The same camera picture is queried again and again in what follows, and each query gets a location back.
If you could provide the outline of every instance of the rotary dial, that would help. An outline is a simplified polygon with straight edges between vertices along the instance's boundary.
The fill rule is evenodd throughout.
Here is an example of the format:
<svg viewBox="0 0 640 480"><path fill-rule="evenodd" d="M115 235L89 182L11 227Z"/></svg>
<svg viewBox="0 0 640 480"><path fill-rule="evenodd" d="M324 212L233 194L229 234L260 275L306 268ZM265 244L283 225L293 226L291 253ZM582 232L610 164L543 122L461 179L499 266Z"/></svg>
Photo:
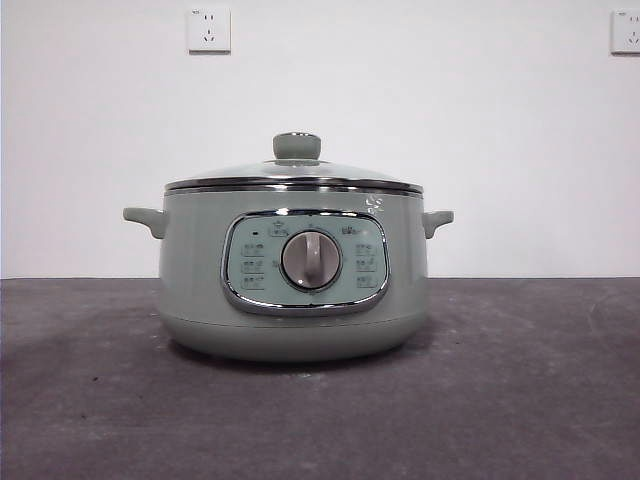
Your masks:
<svg viewBox="0 0 640 480"><path fill-rule="evenodd" d="M282 267L296 286L316 290L335 278L340 269L340 250L324 233L315 230L298 233L282 252Z"/></svg>

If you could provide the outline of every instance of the pot handle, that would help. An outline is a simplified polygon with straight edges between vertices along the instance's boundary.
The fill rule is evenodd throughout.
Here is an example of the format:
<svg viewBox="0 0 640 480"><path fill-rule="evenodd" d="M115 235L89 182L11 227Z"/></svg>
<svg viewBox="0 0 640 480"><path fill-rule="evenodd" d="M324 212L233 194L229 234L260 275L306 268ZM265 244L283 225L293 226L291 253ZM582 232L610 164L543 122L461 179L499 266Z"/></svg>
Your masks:
<svg viewBox="0 0 640 480"><path fill-rule="evenodd" d="M169 216L167 212L162 210L154 210L152 208L136 208L129 207L122 211L122 216L130 222L141 223L151 230L153 238L164 238L165 230Z"/></svg>
<svg viewBox="0 0 640 480"><path fill-rule="evenodd" d="M423 213L422 226L424 227L424 237L427 239L432 238L436 228L451 222L453 222L453 212L451 210Z"/></svg>

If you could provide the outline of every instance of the slow cooker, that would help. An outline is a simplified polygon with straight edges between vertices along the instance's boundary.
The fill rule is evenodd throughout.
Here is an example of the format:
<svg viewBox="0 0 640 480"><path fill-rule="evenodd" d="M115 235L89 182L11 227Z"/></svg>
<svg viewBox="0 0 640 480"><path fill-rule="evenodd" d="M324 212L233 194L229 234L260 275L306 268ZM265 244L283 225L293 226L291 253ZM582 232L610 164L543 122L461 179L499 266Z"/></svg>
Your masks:
<svg viewBox="0 0 640 480"><path fill-rule="evenodd" d="M427 316L426 238L453 212L423 189L319 160L320 138L285 133L275 159L165 187L162 210L125 208L162 240L158 310L192 349L317 361L390 349Z"/></svg>

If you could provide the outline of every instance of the table surface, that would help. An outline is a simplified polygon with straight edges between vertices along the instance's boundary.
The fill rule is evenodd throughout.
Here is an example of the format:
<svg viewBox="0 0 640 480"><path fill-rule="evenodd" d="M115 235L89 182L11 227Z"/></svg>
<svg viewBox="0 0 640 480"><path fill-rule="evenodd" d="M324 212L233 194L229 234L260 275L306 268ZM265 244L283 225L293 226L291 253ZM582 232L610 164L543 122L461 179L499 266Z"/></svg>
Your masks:
<svg viewBox="0 0 640 480"><path fill-rule="evenodd" d="M2 478L640 478L640 279L430 286L404 346L291 365L172 342L157 280L5 280Z"/></svg>

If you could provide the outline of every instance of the electrical socket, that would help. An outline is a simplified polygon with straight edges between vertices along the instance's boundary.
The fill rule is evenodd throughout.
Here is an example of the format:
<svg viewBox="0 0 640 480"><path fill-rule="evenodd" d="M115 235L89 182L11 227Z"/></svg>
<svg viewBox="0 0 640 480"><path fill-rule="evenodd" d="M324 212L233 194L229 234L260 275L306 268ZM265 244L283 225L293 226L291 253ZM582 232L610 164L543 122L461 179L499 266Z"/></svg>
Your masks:
<svg viewBox="0 0 640 480"><path fill-rule="evenodd" d="M231 9L217 5L190 8L187 46L189 52L230 52Z"/></svg>
<svg viewBox="0 0 640 480"><path fill-rule="evenodd" d="M611 53L640 54L640 9L611 13Z"/></svg>

